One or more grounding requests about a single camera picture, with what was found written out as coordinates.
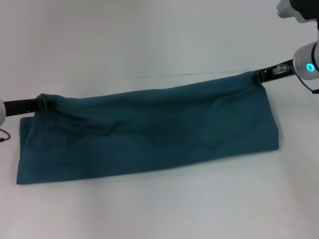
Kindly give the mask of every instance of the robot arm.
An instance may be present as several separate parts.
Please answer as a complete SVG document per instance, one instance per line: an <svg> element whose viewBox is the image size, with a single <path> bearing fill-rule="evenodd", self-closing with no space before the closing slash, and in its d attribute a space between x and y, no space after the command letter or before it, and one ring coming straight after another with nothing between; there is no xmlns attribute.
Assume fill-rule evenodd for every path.
<svg viewBox="0 0 319 239"><path fill-rule="evenodd" d="M0 126L5 117L22 115L32 112L46 112L54 108L54 102L46 99L32 99L22 101L3 102L0 99Z"/></svg>
<svg viewBox="0 0 319 239"><path fill-rule="evenodd" d="M294 17L300 23L317 21L319 35L319 1L318 0L281 0L277 6L281 18ZM256 83L264 83L297 74L304 80L319 78L319 39L299 48L293 59L255 72Z"/></svg>

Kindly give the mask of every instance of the dark green fabric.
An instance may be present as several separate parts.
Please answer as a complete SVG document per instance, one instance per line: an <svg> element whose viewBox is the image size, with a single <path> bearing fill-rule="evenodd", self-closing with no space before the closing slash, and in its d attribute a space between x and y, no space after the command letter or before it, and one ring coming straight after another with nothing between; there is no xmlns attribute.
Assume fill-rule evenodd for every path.
<svg viewBox="0 0 319 239"><path fill-rule="evenodd" d="M278 149L253 73L86 99L41 95L57 109L20 123L17 184L140 173Z"/></svg>

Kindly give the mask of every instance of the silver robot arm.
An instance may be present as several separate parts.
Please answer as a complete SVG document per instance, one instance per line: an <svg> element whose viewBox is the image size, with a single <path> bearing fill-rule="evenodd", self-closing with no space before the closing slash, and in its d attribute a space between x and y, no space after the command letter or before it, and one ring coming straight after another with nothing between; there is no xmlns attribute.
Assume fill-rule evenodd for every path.
<svg viewBox="0 0 319 239"><path fill-rule="evenodd" d="M281 18L294 17L300 23L318 21L318 0L281 0L277 6L277 14ZM319 46L318 41L299 48L293 58L293 67L297 75L305 80L319 78Z"/></svg>
<svg viewBox="0 0 319 239"><path fill-rule="evenodd" d="M16 116L33 112L47 112L55 108L55 102L46 99L3 102L0 99L0 126L8 116Z"/></svg>

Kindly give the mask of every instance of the white background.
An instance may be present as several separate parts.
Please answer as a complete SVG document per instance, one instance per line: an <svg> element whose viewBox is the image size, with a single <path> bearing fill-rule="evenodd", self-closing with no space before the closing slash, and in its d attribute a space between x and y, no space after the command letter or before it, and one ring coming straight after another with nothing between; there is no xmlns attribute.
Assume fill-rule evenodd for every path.
<svg viewBox="0 0 319 239"><path fill-rule="evenodd" d="M280 19L278 2L0 0L0 97L168 88L289 60L316 26ZM294 77L265 87L278 151L145 174L17 186L20 117L7 118L0 238L318 238L319 97Z"/></svg>

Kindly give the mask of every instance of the folded towel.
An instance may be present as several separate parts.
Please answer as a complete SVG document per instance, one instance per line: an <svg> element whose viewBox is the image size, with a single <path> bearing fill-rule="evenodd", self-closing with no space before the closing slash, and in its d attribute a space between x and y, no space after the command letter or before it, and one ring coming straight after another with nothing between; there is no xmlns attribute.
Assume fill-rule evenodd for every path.
<svg viewBox="0 0 319 239"><path fill-rule="evenodd" d="M86 99L21 119L17 184L175 168L278 149L266 91L253 73Z"/></svg>

